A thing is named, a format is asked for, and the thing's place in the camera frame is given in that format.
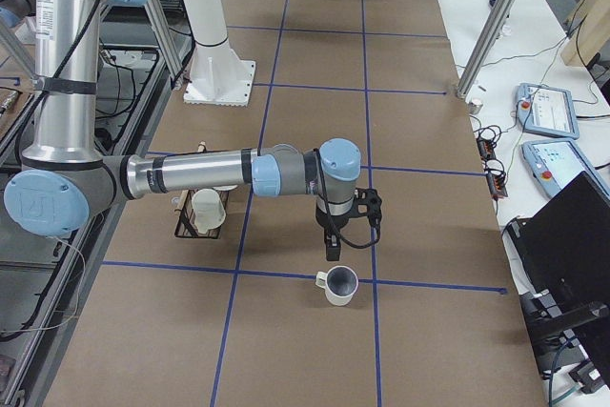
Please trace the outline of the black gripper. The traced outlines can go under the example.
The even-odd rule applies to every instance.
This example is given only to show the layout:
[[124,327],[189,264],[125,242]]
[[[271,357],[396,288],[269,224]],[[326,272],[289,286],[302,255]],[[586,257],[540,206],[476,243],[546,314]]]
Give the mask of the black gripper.
[[333,215],[327,214],[319,207],[315,209],[315,220],[324,231],[327,261],[338,261],[340,259],[341,229],[348,224],[349,219],[348,213]]

